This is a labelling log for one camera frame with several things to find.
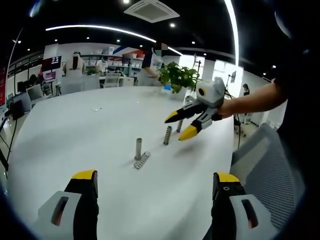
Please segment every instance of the ceiling light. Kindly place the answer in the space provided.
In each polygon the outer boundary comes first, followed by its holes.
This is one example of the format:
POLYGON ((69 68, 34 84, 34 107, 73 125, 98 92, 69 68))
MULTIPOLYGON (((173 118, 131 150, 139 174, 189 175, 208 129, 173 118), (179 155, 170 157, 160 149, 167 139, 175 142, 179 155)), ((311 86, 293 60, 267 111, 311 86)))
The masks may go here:
MULTIPOLYGON (((132 31, 127 31, 127 30, 123 30, 123 29, 119 29, 119 28, 115 28, 115 27, 110 27, 110 26, 99 26, 99 25, 64 25, 64 26, 55 26, 55 27, 50 27, 45 29, 46 31, 52 31, 52 30, 56 30, 56 29, 68 29, 68 28, 92 28, 92 29, 103 29, 103 30, 110 30, 110 31, 115 31, 115 32, 120 32, 120 33, 124 33, 124 34, 129 34, 129 35, 133 35, 136 36, 138 38, 141 39, 145 39, 148 40, 150 42, 156 43, 157 41, 149 38, 147 36, 143 36, 140 35, 138 33, 132 32, 132 31)), ((176 54, 179 54, 180 56, 183 56, 183 54, 175 49, 173 49, 172 47, 168 46, 168 49, 176 54)))
POLYGON ((224 0, 224 3, 226 5, 226 9, 228 10, 229 17, 231 20, 233 39, 234 39, 235 69, 237 69, 239 66, 239 35, 238 35, 237 20, 236 20, 234 7, 232 6, 231 0, 224 0))

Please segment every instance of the digital display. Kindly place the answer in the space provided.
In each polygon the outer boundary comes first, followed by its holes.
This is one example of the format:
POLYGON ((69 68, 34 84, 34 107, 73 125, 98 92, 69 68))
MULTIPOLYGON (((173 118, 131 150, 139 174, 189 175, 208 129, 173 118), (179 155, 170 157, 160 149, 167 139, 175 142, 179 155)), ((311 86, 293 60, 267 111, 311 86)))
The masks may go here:
POLYGON ((42 60, 42 72, 59 69, 61 67, 61 56, 53 56, 42 60))

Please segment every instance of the desk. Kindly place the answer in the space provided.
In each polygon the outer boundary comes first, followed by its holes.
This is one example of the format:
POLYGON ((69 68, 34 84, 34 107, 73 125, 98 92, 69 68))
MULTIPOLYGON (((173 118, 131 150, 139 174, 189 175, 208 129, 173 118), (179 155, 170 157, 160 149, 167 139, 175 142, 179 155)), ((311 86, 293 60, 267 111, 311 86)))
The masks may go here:
MULTIPOLYGON (((14 142, 7 181, 28 225, 75 173, 96 169, 99 240, 202 240, 211 225, 213 173, 230 170, 233 118, 187 141, 173 133, 164 146, 164 120, 182 103, 155 89, 104 88, 34 106, 14 142), (136 138, 151 153, 140 170, 133 168, 136 138)), ((170 125, 175 131, 178 123, 170 125)))
MULTIPOLYGON (((100 76, 99 77, 99 81, 100 81, 100 84, 103 85, 103 83, 101 83, 102 80, 105 80, 106 79, 106 76, 100 76)), ((127 76, 120 76, 118 78, 118 81, 117 81, 117 86, 120 87, 120 82, 122 81, 122 85, 125 86, 125 87, 133 87, 134 84, 135 84, 135 78, 134 77, 127 77, 127 76)))

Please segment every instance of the black ceiling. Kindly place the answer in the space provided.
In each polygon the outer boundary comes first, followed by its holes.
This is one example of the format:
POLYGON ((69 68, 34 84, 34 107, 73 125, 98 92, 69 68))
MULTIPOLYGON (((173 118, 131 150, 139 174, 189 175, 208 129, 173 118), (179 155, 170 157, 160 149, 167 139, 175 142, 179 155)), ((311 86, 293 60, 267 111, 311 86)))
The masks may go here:
MULTIPOLYGON (((123 13, 135 2, 138 0, 131 0, 129 5, 123 4, 123 0, 46 0, 40 2, 38 14, 31 18, 29 12, 34 1, 11 1, 8 9, 14 9, 12 18, 3 20, 6 24, 4 56, 9 59, 12 39, 17 37, 21 27, 24 27, 20 36, 22 43, 16 45, 13 59, 41 51, 45 45, 55 43, 54 39, 58 39, 60 44, 87 41, 117 44, 116 40, 121 39, 122 45, 134 48, 141 44, 144 48, 152 45, 141 38, 105 30, 68 28, 45 31, 48 27, 70 24, 117 27, 161 40, 173 48, 199 48, 234 54, 231 21, 223 0, 189 3, 182 0, 161 0, 180 14, 180 17, 157 23, 149 23, 123 13), (169 27, 171 22, 176 24, 175 28, 169 27)), ((240 65, 261 74, 278 64, 281 49, 288 41, 287 37, 278 28, 273 10, 262 0, 232 0, 232 4, 238 25, 240 58, 247 60, 240 62, 240 65)), ((213 53, 208 53, 207 58, 234 61, 213 53)))

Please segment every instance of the coil spring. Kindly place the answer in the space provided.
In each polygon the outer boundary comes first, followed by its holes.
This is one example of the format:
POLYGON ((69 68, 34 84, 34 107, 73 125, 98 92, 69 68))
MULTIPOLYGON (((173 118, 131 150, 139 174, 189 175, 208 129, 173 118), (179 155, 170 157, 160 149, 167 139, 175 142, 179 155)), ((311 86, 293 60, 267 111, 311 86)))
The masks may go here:
POLYGON ((166 128, 166 131, 165 131, 165 136, 164 136, 164 141, 163 141, 163 144, 164 144, 164 145, 168 145, 168 144, 169 144, 169 139, 170 139, 171 131, 172 131, 172 127, 171 127, 171 126, 168 126, 168 127, 166 128))
POLYGON ((184 121, 183 119, 181 119, 181 120, 179 121, 178 127, 176 128, 176 132, 177 132, 177 133, 180 133, 181 127, 182 127, 182 122, 183 122, 183 121, 184 121))
POLYGON ((136 161, 133 165, 135 169, 140 169, 145 164, 145 162, 148 160, 148 158, 151 156, 151 153, 146 151, 144 154, 142 154, 141 159, 139 161, 136 161))

